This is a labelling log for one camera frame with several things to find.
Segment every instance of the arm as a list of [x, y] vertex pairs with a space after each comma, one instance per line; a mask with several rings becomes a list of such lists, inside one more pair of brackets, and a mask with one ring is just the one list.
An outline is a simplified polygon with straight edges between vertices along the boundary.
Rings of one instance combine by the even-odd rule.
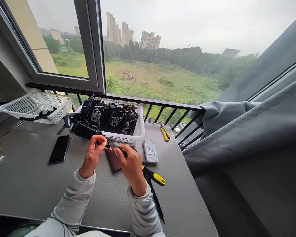
[[132, 188], [128, 187], [129, 209], [131, 212], [132, 232], [131, 236], [165, 236], [162, 226], [152, 201], [151, 189], [146, 182], [144, 196], [136, 196]]
[[[102, 142], [99, 146], [95, 144], [97, 139]], [[94, 189], [96, 180], [94, 169], [106, 143], [107, 140], [101, 135], [94, 135], [91, 138], [82, 166], [74, 172], [66, 192], [54, 208], [51, 217], [26, 237], [72, 237], [77, 234]]]
[[120, 145], [127, 153], [127, 159], [123, 153], [114, 148], [128, 180], [128, 200], [131, 213], [131, 236], [165, 236], [162, 226], [152, 201], [152, 193], [142, 173], [141, 156], [127, 145]]
[[88, 179], [84, 179], [76, 170], [66, 192], [54, 208], [51, 217], [27, 234], [26, 237], [75, 236], [93, 192], [95, 179], [95, 174]]

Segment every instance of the sandpaper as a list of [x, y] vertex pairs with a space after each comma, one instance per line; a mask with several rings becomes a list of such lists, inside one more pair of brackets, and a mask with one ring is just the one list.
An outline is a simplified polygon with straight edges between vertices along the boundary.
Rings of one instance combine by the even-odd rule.
[[114, 150], [108, 150], [108, 149], [105, 149], [105, 154], [106, 154], [106, 157], [108, 158], [108, 161], [109, 161], [109, 164], [110, 164], [110, 167], [112, 169], [113, 172], [121, 169], [121, 163], [119, 162], [119, 159], [115, 153]]

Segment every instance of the label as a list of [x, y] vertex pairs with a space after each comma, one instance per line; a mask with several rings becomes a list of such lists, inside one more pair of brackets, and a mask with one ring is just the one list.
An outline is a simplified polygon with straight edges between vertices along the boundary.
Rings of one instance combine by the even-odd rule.
[[157, 161], [158, 157], [157, 157], [157, 153], [155, 150], [155, 146], [154, 145], [145, 145], [146, 146], [146, 159], [150, 160], [150, 161]]

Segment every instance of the yellow excavator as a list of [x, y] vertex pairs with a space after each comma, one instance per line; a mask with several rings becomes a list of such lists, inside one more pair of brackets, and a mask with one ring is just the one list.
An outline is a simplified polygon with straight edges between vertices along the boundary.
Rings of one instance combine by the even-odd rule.
[[128, 75], [128, 79], [134, 78], [132, 75], [130, 75], [128, 72], [122, 72], [122, 76], [124, 78], [124, 74]]

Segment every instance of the yellow-handled tool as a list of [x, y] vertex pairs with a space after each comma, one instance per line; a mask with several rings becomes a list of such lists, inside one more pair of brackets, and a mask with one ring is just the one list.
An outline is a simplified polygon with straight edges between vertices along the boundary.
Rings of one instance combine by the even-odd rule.
[[147, 174], [150, 179], [155, 181], [157, 184], [164, 186], [165, 185], [165, 179], [162, 178], [159, 174], [152, 172], [150, 169], [148, 169], [145, 165], [142, 165], [142, 172]]
[[170, 136], [169, 136], [168, 132], [166, 131], [166, 129], [162, 125], [160, 126], [160, 129], [163, 133], [164, 139], [168, 142], [170, 140]]

